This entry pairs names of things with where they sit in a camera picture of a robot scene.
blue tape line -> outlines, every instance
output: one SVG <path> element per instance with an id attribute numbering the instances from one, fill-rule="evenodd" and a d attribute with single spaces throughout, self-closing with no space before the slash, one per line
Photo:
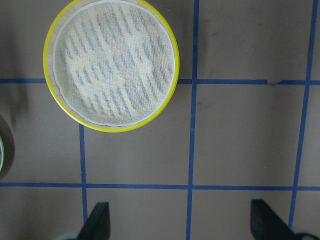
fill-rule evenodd
<path id="1" fill-rule="evenodd" d="M 51 182 L 0 182 L 0 188 L 81 188 L 82 183 L 51 183 Z M 189 190 L 189 185 L 160 185 L 160 184 L 103 184 L 87 183 L 87 189 L 162 189 Z M 223 185 L 194 185 L 193 190 L 225 190 L 225 191 L 292 191 L 293 186 L 223 186 Z M 320 186 L 298 186 L 297 191 L 320 191 Z"/>
<path id="2" fill-rule="evenodd" d="M 195 129 L 197 107 L 197 77 L 198 77 L 198 36 L 199 36 L 199 0 L 194 0 L 193 6 L 193 49 L 192 49 L 192 94 L 190 119 L 190 145 L 188 170 L 188 196 L 186 210 L 186 240 L 191 238 L 192 198 L 194 180 Z"/>
<path id="3" fill-rule="evenodd" d="M 2 78 L 0 84 L 45 84 L 44 78 Z"/>
<path id="4" fill-rule="evenodd" d="M 298 191 L 320 191 L 320 186 L 298 186 Z"/>
<path id="5" fill-rule="evenodd" d="M 292 191 L 292 186 L 220 186 L 195 185 L 194 190 L 222 190 L 222 191 Z"/>
<path id="6" fill-rule="evenodd" d="M 294 217 L 295 217 L 299 173 L 300 173 L 300 166 L 301 166 L 301 156 L 302 156 L 302 150 L 303 150 L 303 144 L 304 144 L 307 109 L 308 109 L 308 101 L 309 101 L 312 62 L 313 62 L 313 54 L 314 54 L 314 47 L 315 47 L 317 14 L 318 14 L 318 0 L 313 0 L 311 27 L 310 27 L 310 45 L 309 45 L 308 62 L 307 62 L 307 69 L 306 69 L 306 76 L 305 76 L 305 90 L 304 90 L 304 96 L 303 96 L 299 142 L 298 142 L 294 178 L 293 178 L 293 190 L 292 190 L 292 196 L 291 196 L 290 215 L 289 215 L 289 222 L 288 222 L 289 227 L 293 226 Z"/>
<path id="7" fill-rule="evenodd" d="M 83 221 L 88 219 L 88 204 L 87 204 L 87 180 L 86 180 L 86 154 L 85 154 L 85 129 L 79 124 L 79 139 L 80 139 L 80 163 L 81 163 L 81 187 L 82 187 L 82 209 Z"/>
<path id="8" fill-rule="evenodd" d="M 267 80 L 249 79 L 198 79 L 197 84 L 249 84 L 249 85 L 268 85 Z"/>
<path id="9" fill-rule="evenodd" d="M 192 50 L 192 80 L 198 78 L 198 35 L 199 35 L 199 0 L 194 0 L 193 9 L 193 50 Z"/>
<path id="10" fill-rule="evenodd" d="M 320 85 L 320 80 L 310 80 L 310 85 Z"/>
<path id="11" fill-rule="evenodd" d="M 160 184 L 86 184 L 88 189 L 163 189 L 187 190 L 188 185 L 160 185 Z"/>
<path id="12" fill-rule="evenodd" d="M 283 80 L 281 82 L 276 83 L 275 85 L 305 85 L 305 80 Z"/>

